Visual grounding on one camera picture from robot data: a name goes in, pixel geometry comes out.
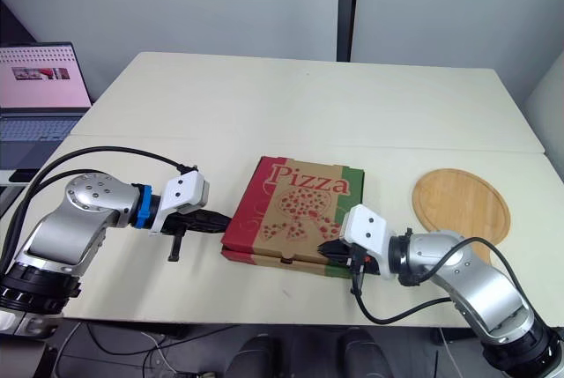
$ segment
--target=floor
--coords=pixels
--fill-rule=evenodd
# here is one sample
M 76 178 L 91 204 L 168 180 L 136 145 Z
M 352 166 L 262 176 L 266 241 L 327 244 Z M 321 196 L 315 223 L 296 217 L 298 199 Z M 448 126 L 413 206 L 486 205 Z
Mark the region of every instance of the floor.
M 77 322 L 65 321 L 49 340 L 60 347 Z M 154 347 L 153 342 L 139 331 L 125 330 L 94 324 L 93 332 L 100 343 L 111 352 L 133 352 Z M 226 325 L 194 325 L 186 338 L 200 336 Z M 458 377 L 444 346 L 434 345 L 430 329 L 402 327 L 366 327 L 388 358 L 396 378 L 434 377 L 435 354 L 438 353 L 437 377 Z M 305 325 L 239 325 L 209 337 L 199 338 L 163 349 L 168 363 L 179 372 L 223 373 L 230 360 L 243 343 L 260 333 L 268 333 L 281 343 L 281 368 L 279 377 L 286 378 L 338 378 L 335 368 L 336 348 L 341 327 L 316 327 Z M 152 334 L 157 340 L 163 336 Z M 163 345 L 173 343 L 171 338 Z M 464 378 L 502 377 L 482 358 L 476 339 L 456 341 L 449 349 Z M 90 338 L 82 323 L 63 351 L 58 376 L 84 378 L 99 376 L 142 377 L 144 354 L 114 356 L 102 352 Z M 147 378 L 172 378 L 157 352 L 145 365 Z

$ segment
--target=wall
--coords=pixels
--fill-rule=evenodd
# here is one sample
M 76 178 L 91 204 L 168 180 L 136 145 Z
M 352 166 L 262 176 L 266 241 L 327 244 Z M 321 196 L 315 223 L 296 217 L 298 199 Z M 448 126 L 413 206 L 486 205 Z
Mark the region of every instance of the wall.
M 4 2 L 38 41 L 75 44 L 94 97 L 140 51 L 334 61 L 337 50 L 338 0 Z
M 352 60 L 497 71 L 521 104 L 564 48 L 564 0 L 357 0 Z
M 525 101 L 524 113 L 564 180 L 564 52 Z

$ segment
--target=cardboard box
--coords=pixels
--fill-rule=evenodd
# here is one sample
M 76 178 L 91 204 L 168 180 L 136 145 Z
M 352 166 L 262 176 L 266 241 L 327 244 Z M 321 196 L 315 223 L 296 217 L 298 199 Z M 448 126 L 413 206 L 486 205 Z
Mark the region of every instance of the cardboard box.
M 362 202 L 364 171 L 262 157 L 221 240 L 227 259 L 332 277 L 317 246 L 338 238 L 343 217 Z

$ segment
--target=wooden pizza board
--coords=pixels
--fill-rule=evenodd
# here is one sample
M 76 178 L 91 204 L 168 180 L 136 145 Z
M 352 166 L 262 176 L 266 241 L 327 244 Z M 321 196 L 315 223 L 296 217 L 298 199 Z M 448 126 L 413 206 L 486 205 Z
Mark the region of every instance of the wooden pizza board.
M 448 229 L 464 237 L 500 243 L 511 217 L 503 197 L 488 182 L 459 169 L 437 169 L 419 179 L 412 193 L 413 209 L 427 231 Z M 490 262 L 490 249 L 472 243 L 478 256 Z

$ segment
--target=table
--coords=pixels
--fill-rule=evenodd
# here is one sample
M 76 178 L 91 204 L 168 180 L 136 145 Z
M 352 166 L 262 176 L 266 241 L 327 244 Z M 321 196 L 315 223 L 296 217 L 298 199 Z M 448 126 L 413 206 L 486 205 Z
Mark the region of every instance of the table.
M 465 169 L 490 182 L 505 198 L 512 224 L 499 248 L 544 319 L 550 325 L 564 324 L 560 308 L 564 184 L 543 154 L 256 140 L 211 150 L 205 138 L 70 136 L 54 157 L 92 145 L 137 147 L 198 164 L 211 184 L 206 208 L 226 215 L 233 215 L 261 155 L 363 168 L 364 203 L 399 232 L 407 226 L 424 231 L 411 205 L 412 189 L 421 175 L 441 167 Z M 89 154 L 66 163 L 64 169 L 76 167 L 101 169 L 125 182 L 151 184 L 156 193 L 176 174 L 165 164 L 119 153 Z M 63 186 L 57 183 L 33 201 L 25 235 L 62 200 Z M 2 235 L 6 227 L 3 220 Z M 84 276 L 82 294 L 70 301 L 64 313 L 82 319 L 149 322 L 369 323 L 349 293 L 348 280 L 233 263 L 219 254 L 219 240 L 218 234 L 189 233 L 180 262 L 168 263 L 171 237 L 149 236 L 132 228 L 110 229 Z M 407 288 L 380 277 L 366 277 L 363 292 L 368 308 L 380 317 L 444 294 L 431 283 Z M 398 324 L 467 326 L 449 304 L 426 309 Z
M 72 134 L 544 151 L 493 70 L 149 52 Z

